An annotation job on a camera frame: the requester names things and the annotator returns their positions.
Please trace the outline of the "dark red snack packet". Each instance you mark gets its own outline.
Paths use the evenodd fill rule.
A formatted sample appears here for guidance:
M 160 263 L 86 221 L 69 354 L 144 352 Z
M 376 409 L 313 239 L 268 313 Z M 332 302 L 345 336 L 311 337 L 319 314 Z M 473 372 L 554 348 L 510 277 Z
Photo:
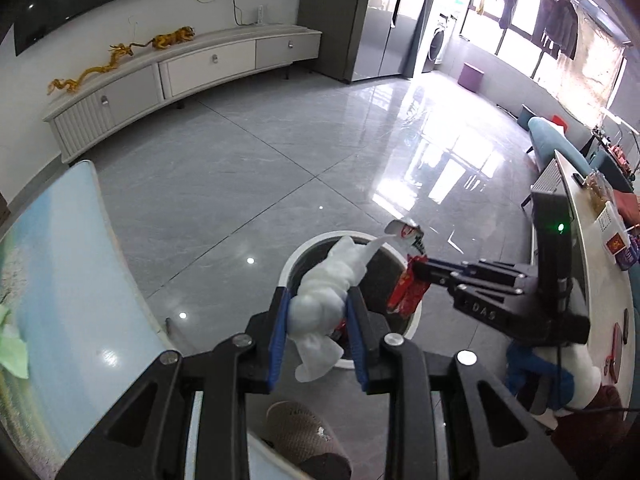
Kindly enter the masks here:
M 416 264 L 427 263 L 423 245 L 424 232 L 412 220 L 396 219 L 386 226 L 385 233 L 399 237 L 416 251 L 415 255 L 407 256 L 407 267 L 400 274 L 386 306 L 388 313 L 397 314 L 401 318 L 410 318 L 431 286 L 429 282 L 420 280 L 416 276 Z

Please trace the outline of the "white tissue wad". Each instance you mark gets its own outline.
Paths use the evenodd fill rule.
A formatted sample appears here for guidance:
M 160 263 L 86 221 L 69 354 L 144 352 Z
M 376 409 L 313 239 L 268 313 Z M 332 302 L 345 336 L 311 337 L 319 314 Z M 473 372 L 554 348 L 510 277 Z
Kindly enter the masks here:
M 363 245 L 343 236 L 303 275 L 286 321 L 288 338 L 300 357 L 298 382 L 314 382 L 342 358 L 344 350 L 331 334 L 345 318 L 348 291 L 360 284 L 369 261 L 391 239 L 384 235 Z

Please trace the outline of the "brown mesh slipper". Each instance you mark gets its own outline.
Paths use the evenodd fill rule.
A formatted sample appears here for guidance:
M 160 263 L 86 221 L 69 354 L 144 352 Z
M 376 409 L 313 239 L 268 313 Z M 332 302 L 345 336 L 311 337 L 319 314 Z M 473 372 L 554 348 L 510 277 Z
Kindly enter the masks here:
M 310 478 L 352 478 L 352 463 L 334 432 L 304 404 L 271 404 L 265 424 L 271 447 Z

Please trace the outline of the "teal sofa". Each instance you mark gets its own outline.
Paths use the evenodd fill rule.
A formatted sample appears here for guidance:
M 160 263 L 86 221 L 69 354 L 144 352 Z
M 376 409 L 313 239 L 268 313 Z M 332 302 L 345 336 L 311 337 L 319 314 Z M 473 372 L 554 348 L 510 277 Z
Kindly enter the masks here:
M 620 168 L 614 164 L 612 159 L 604 158 L 603 153 L 599 154 L 599 158 L 595 157 L 592 162 L 588 162 L 554 122 L 535 116 L 529 119 L 527 127 L 536 166 L 540 171 L 544 170 L 554 159 L 555 152 L 559 152 L 583 177 L 587 177 L 594 170 L 600 171 L 611 184 L 614 184 L 616 178 L 623 177 Z

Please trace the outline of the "landscape print table cover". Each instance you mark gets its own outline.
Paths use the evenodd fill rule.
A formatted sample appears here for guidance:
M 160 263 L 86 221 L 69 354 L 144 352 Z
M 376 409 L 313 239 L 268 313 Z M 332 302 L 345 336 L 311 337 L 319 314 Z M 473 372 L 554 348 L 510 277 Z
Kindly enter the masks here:
M 28 376 L 1 374 L 1 427 L 39 479 L 55 477 L 171 343 L 132 276 L 92 162 L 49 185 L 1 240 L 1 300 Z

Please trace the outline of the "purple stool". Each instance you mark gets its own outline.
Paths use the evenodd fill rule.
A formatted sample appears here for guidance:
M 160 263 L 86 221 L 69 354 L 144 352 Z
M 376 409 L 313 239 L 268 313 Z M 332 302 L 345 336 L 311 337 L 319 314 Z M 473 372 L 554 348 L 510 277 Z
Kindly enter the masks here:
M 484 75 L 484 70 L 470 63 L 464 63 L 458 77 L 458 84 L 466 90 L 477 93 L 480 91 Z

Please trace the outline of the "white washing machine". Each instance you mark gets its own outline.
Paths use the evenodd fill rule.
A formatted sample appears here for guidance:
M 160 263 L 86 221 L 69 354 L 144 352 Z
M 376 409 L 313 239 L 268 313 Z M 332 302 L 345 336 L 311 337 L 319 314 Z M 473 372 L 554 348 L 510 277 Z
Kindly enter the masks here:
M 423 65 L 423 73 L 431 72 L 444 62 L 445 52 L 456 25 L 457 19 L 452 14 L 438 14 L 436 25 L 431 35 L 428 36 L 430 42 L 428 43 L 427 56 Z

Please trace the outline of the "grey steel refrigerator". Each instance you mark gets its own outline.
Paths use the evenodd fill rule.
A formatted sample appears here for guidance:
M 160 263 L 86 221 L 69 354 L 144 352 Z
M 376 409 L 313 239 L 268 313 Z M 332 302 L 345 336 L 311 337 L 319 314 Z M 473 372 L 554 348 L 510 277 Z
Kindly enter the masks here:
M 322 32 L 314 70 L 353 82 L 416 70 L 433 0 L 299 0 L 297 23 Z

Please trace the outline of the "light green plastic bag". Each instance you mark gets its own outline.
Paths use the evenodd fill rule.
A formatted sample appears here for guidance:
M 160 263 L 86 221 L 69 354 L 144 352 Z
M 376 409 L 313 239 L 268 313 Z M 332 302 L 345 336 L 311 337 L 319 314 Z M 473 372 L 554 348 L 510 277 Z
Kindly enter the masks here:
M 0 365 L 18 379 L 29 378 L 27 344 L 11 321 L 11 310 L 4 304 L 1 305 Z

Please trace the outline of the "grey white tv cabinet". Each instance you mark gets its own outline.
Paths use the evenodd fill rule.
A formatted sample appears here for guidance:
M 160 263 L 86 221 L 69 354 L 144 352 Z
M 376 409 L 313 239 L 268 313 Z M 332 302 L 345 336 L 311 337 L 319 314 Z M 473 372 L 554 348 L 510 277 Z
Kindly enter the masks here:
M 126 56 L 57 96 L 43 115 L 71 162 L 113 133 L 195 93 L 318 58 L 321 32 L 298 25 L 253 25 L 208 32 L 166 50 Z

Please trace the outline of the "golden tiger figurine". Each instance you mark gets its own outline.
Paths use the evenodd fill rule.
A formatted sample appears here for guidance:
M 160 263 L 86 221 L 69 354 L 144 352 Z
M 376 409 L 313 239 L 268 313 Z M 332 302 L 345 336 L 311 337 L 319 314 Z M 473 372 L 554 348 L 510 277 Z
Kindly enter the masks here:
M 166 50 L 176 44 L 192 41 L 194 37 L 194 29 L 191 26 L 183 26 L 174 32 L 155 36 L 151 40 L 151 46 L 154 50 Z

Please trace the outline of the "golden dragon figurine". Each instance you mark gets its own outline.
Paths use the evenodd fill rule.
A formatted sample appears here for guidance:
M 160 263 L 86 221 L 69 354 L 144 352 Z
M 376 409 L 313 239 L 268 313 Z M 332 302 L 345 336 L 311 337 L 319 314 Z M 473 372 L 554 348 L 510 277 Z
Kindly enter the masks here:
M 119 68 L 123 58 L 131 58 L 134 55 L 134 48 L 144 48 L 146 44 L 115 44 L 110 47 L 110 59 L 105 65 L 92 66 L 86 68 L 77 78 L 58 79 L 55 78 L 47 86 L 47 95 L 50 96 L 55 90 L 64 90 L 67 93 L 75 93 L 82 83 L 91 75 L 107 74 Z

